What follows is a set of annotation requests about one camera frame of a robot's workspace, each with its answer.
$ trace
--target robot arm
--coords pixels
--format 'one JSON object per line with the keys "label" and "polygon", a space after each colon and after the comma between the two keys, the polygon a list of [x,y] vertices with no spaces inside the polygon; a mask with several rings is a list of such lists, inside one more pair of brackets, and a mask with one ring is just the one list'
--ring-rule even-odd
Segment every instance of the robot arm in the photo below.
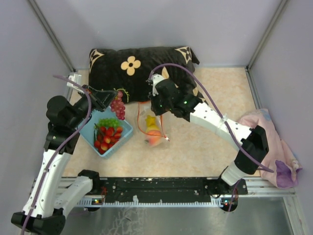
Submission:
{"label": "robot arm", "polygon": [[[116,97],[116,91],[97,91],[88,86],[91,99],[91,111],[104,111]],[[46,116],[50,120],[48,134],[44,145],[44,157],[32,193],[22,212],[16,212],[11,222],[22,228],[26,221],[26,231],[43,235],[59,235],[65,225],[66,217],[81,198],[93,190],[99,189],[99,173],[83,170],[78,174],[75,182],[58,198],[56,198],[64,169],[74,152],[79,133],[76,134],[55,155],[56,150],[70,135],[72,135],[88,113],[88,99],[81,94],[81,98],[71,105],[65,97],[55,96],[47,104]],[[36,192],[39,192],[33,206]]]}
{"label": "robot arm", "polygon": [[[153,86],[150,99],[152,111],[156,115],[169,111],[178,118],[211,130],[239,150],[225,125],[227,121],[238,143],[257,162],[261,163],[268,153],[266,133],[262,127],[256,126],[252,129],[226,117],[221,118],[207,103],[192,94],[184,94],[172,80],[159,74],[152,76],[148,82]],[[220,178],[232,186],[243,177],[254,174],[257,169],[258,165],[240,150],[235,161],[224,170]]]}

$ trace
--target light blue plastic tray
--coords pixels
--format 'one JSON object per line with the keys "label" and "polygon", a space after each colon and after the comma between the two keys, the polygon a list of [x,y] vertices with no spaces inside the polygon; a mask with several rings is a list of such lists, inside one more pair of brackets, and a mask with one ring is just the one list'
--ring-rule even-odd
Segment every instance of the light blue plastic tray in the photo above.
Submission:
{"label": "light blue plastic tray", "polygon": [[112,113],[109,108],[104,112],[94,111],[92,112],[92,117],[90,121],[81,129],[79,133],[100,157],[108,159],[133,136],[133,127],[127,121],[120,120],[121,127],[123,127],[121,138],[115,145],[113,145],[112,148],[110,148],[108,151],[101,155],[98,150],[93,146],[93,133],[94,124],[98,124],[99,120],[103,118],[116,118],[116,115],[115,113]]}

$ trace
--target pink cloth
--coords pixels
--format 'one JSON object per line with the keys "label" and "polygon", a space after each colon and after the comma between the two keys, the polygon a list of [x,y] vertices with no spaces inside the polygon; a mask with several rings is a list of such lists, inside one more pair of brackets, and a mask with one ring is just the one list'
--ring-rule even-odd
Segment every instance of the pink cloth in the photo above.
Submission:
{"label": "pink cloth", "polygon": [[297,173],[302,166],[297,161],[286,142],[280,139],[267,109],[255,110],[244,114],[238,123],[252,128],[263,127],[268,139],[269,152],[262,164],[274,173],[261,171],[261,177],[278,188],[291,188],[298,184]]}

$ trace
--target zip tie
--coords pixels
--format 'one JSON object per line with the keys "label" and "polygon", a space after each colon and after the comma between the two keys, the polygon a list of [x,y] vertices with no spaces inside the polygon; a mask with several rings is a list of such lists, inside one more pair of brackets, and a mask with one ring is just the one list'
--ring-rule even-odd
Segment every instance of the zip tie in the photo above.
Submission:
{"label": "zip tie", "polygon": [[225,124],[225,122],[228,120],[229,118],[227,117],[227,114],[224,114],[223,117],[221,118],[216,130],[215,130],[215,134],[218,135],[218,132],[220,131],[220,129],[222,128],[222,126]]}

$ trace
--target red strawberry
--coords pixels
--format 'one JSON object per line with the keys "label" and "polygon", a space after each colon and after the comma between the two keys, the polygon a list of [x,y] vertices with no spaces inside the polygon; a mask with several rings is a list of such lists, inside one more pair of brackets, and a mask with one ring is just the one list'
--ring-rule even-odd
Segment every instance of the red strawberry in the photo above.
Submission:
{"label": "red strawberry", "polygon": [[101,126],[101,127],[100,127],[100,131],[102,131],[103,134],[106,132],[106,130],[107,130],[107,129],[106,129],[104,126]]}
{"label": "red strawberry", "polygon": [[101,149],[104,150],[104,151],[107,151],[109,148],[109,145],[107,143],[102,143],[101,144]]}
{"label": "red strawberry", "polygon": [[99,148],[98,151],[99,151],[99,153],[100,153],[101,155],[105,153],[105,151],[104,151],[103,149],[101,149],[101,148]]}
{"label": "red strawberry", "polygon": [[93,146],[94,146],[95,148],[100,148],[100,146],[101,146],[100,141],[95,141],[94,144],[93,144]]}
{"label": "red strawberry", "polygon": [[114,128],[109,127],[106,131],[106,136],[112,136],[114,134]]}
{"label": "red strawberry", "polygon": [[116,128],[116,132],[117,132],[117,133],[122,133],[122,132],[123,132],[123,127],[118,126],[118,127]]}
{"label": "red strawberry", "polygon": [[115,134],[114,134],[114,138],[116,138],[117,140],[120,139],[121,136],[122,136],[121,133],[115,133]]}
{"label": "red strawberry", "polygon": [[111,136],[110,139],[111,139],[111,143],[115,143],[116,142],[116,138],[114,138],[113,136]]}
{"label": "red strawberry", "polygon": [[110,142],[111,142],[110,136],[104,136],[103,142],[105,142],[105,143],[110,143]]}

